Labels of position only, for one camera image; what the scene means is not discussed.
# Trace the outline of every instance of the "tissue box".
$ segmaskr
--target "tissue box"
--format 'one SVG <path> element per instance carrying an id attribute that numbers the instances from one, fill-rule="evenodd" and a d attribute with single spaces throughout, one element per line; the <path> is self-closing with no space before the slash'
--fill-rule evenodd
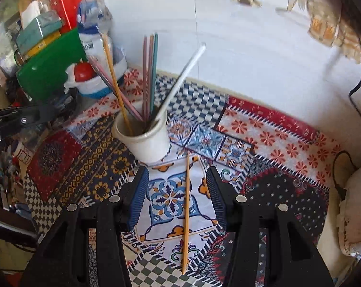
<path id="1" fill-rule="evenodd" d="M 20 31 L 16 43 L 22 55 L 27 53 L 41 40 L 62 27 L 61 18 L 55 11 L 49 11 L 37 16 Z"/>

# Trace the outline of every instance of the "metal screw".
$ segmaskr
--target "metal screw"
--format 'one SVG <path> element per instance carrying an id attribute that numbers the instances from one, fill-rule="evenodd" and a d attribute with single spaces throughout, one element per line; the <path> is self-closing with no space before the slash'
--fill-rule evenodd
<path id="1" fill-rule="evenodd" d="M 119 202 L 120 199 L 121 198 L 118 195 L 112 195 L 111 197 L 109 197 L 109 201 L 111 203 L 117 203 L 117 202 Z"/>
<path id="2" fill-rule="evenodd" d="M 239 203 L 245 203 L 247 201 L 247 198 L 244 196 L 244 195 L 237 195 L 236 196 L 236 200 L 239 202 Z"/>
<path id="3" fill-rule="evenodd" d="M 77 207 L 77 204 L 69 204 L 66 209 L 68 210 L 68 212 L 74 212 Z"/>
<path id="4" fill-rule="evenodd" d="M 278 208 L 282 211 L 282 212 L 287 212 L 288 211 L 288 206 L 285 204 L 280 204 L 278 206 Z"/>

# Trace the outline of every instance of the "wooden skewer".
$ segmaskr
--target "wooden skewer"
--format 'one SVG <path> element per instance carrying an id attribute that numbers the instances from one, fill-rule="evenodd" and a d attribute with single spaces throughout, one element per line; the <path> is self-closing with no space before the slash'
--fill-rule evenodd
<path id="1" fill-rule="evenodd" d="M 107 58 L 107 63 L 108 63 L 109 69 L 110 69 L 111 78 L 113 79 L 114 88 L 115 88 L 115 91 L 117 92 L 119 106 L 121 107 L 122 115 L 124 116 L 124 123 L 126 124 L 128 130 L 129 130 L 130 136 L 133 136 L 134 135 L 133 130 L 131 129 L 130 121 L 129 121 L 129 118 L 127 117 L 127 111 L 124 108 L 124 102 L 122 100 L 121 92 L 119 90 L 119 86 L 117 83 L 117 76 L 115 75 L 114 66 L 113 66 L 113 58 L 111 57 L 110 50 L 109 50 L 108 44 L 107 44 L 107 36 L 104 33 L 100 33 L 100 34 L 101 34 L 101 38 L 103 40 L 103 48 L 106 53 L 106 58 Z"/>
<path id="2" fill-rule="evenodd" d="M 188 261 L 189 261 L 189 151 L 187 151 L 186 207 L 185 207 L 185 226 L 184 226 L 184 247 L 183 247 L 182 274 L 186 273 Z"/>

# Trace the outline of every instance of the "checkered pattern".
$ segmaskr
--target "checkered pattern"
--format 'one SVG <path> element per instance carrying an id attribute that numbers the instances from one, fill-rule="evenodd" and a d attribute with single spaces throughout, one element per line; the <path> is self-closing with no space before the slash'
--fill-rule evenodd
<path id="1" fill-rule="evenodd" d="M 49 197 L 47 202 L 41 199 L 37 187 L 29 174 L 25 176 L 23 188 L 26 202 L 32 212 L 32 217 L 40 233 L 45 236 L 59 217 L 62 208 L 53 195 Z"/>
<path id="2" fill-rule="evenodd" d="M 160 104 L 170 92 L 176 79 L 163 76 L 157 77 L 156 81 L 155 103 Z M 213 127 L 222 115 L 226 99 L 225 95 L 205 86 L 184 83 L 171 100 L 168 112 Z"/>
<path id="3" fill-rule="evenodd" d="M 130 279 L 133 287 L 212 286 L 209 283 L 198 281 L 195 277 L 183 275 L 180 270 L 174 269 L 150 253 L 146 253 L 130 272 Z"/>

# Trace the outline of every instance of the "white tile wall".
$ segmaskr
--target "white tile wall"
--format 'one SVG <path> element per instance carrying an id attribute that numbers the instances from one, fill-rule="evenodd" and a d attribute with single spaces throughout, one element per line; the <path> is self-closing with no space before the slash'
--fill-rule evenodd
<path id="1" fill-rule="evenodd" d="M 330 134 L 361 164 L 361 121 L 347 94 L 361 65 L 307 33 L 307 11 L 280 16 L 288 0 L 260 0 L 262 8 L 231 0 L 105 0 L 111 36 L 141 64 L 144 34 L 159 33 L 158 68 L 179 73 L 196 49 L 207 50 L 192 77 L 260 100 Z M 338 11 L 338 0 L 333 7 Z M 361 93 L 355 96 L 361 107 Z"/>

